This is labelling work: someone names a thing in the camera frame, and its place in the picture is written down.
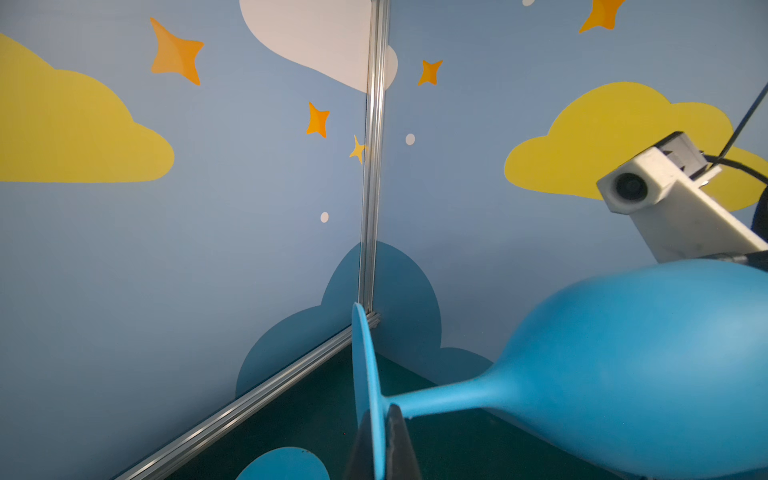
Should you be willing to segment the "blue wine glass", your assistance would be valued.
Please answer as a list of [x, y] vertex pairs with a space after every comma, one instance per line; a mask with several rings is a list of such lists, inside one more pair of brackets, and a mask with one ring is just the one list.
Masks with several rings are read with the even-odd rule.
[[602, 467], [707, 479], [767, 465], [767, 275], [712, 259], [571, 285], [539, 304], [476, 378], [386, 397], [366, 314], [351, 314], [355, 404], [372, 473], [386, 416], [475, 408], [516, 417]]
[[323, 462], [312, 452], [298, 447], [271, 450], [248, 464], [237, 480], [329, 480]]

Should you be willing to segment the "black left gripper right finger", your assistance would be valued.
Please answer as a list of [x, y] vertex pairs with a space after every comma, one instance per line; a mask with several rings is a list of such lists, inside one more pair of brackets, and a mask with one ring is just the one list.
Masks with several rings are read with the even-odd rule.
[[389, 407], [386, 423], [386, 480], [422, 480], [421, 469], [401, 408]]

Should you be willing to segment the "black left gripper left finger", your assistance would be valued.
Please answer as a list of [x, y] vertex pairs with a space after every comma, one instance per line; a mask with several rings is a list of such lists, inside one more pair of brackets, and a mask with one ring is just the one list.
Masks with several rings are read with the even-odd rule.
[[362, 417], [343, 479], [375, 479], [370, 411], [366, 411]]

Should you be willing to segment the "aluminium frame rails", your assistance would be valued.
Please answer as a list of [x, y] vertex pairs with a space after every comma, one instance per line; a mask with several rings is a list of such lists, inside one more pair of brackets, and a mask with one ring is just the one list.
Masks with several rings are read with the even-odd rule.
[[[383, 143], [385, 77], [391, 3], [375, 1], [371, 12], [369, 36], [365, 141], [363, 162], [362, 219], [359, 251], [357, 300], [372, 326], [380, 322], [373, 310]], [[266, 381], [235, 399], [188, 432], [157, 450], [119, 477], [121, 479], [166, 479], [192, 458], [286, 393], [351, 342], [347, 327], [291, 363]]]

